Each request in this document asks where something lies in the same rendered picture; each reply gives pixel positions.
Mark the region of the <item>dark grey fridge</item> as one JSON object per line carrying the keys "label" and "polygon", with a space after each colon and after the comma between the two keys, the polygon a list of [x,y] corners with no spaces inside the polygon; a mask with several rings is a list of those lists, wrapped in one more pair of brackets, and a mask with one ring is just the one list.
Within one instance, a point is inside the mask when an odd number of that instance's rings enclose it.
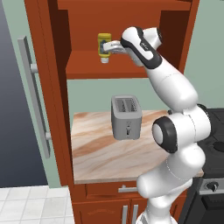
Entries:
{"label": "dark grey fridge", "polygon": [[0,187],[47,184],[0,0]]}

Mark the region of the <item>yellow mustard bottle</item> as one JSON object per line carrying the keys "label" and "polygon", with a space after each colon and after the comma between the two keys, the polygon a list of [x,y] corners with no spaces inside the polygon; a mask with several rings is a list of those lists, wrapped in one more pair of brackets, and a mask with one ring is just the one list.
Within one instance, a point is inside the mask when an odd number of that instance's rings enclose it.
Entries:
{"label": "yellow mustard bottle", "polygon": [[98,54],[101,58],[101,63],[108,63],[110,52],[105,52],[103,45],[111,41],[110,33],[99,33],[98,34]]}

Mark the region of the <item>red-brown drawer front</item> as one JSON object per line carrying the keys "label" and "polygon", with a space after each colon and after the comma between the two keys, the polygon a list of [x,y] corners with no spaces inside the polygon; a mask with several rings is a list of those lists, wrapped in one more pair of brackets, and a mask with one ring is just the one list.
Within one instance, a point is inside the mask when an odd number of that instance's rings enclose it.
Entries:
{"label": "red-brown drawer front", "polygon": [[118,192],[118,188],[122,185],[126,185],[127,187],[137,187],[137,182],[126,181],[86,184],[86,195],[88,199],[139,197],[138,192]]}

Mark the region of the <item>red-brown wooden cabinet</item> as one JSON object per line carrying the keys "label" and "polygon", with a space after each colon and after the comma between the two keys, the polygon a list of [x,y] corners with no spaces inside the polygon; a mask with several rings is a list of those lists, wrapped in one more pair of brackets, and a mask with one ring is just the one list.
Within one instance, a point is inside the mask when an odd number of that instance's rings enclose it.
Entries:
{"label": "red-brown wooden cabinet", "polygon": [[144,77],[125,56],[115,56],[109,65],[100,62],[97,35],[121,35],[130,25],[157,26],[164,44],[160,53],[178,70],[184,70],[200,0],[24,0],[31,30],[38,74],[45,100],[59,178],[69,187],[73,203],[142,199],[88,199],[86,184],[135,181],[131,177],[79,180],[74,159],[116,145],[112,126],[99,124],[109,113],[68,110],[67,81],[133,79]]}

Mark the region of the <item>black stove knob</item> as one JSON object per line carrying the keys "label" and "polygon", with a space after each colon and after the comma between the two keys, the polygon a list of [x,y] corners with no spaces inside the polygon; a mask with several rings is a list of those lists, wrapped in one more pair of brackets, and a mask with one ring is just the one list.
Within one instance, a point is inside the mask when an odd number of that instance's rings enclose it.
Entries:
{"label": "black stove knob", "polygon": [[212,181],[206,184],[206,188],[215,192],[219,186],[219,183],[216,181]]}

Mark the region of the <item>black stove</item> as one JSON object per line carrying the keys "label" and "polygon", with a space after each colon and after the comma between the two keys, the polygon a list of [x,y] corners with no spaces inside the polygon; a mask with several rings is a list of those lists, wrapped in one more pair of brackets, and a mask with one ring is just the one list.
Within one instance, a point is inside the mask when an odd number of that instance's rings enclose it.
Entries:
{"label": "black stove", "polygon": [[[209,108],[216,132],[199,146],[206,155],[201,178],[194,178],[187,191],[178,224],[224,224],[224,108]],[[215,192],[206,184],[219,183]]]}

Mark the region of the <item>grey toaster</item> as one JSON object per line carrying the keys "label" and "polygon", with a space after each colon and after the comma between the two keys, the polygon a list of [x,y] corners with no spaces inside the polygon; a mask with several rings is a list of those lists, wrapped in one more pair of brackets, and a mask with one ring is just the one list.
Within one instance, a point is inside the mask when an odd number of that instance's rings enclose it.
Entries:
{"label": "grey toaster", "polygon": [[111,98],[111,124],[116,140],[137,140],[142,125],[142,110],[134,95],[113,95]]}

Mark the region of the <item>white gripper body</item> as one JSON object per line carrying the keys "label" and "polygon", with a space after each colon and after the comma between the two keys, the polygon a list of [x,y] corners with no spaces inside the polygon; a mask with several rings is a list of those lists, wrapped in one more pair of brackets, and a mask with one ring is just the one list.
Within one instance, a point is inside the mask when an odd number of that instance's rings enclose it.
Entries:
{"label": "white gripper body", "polygon": [[126,53],[126,50],[118,40],[109,41],[102,45],[105,53]]}

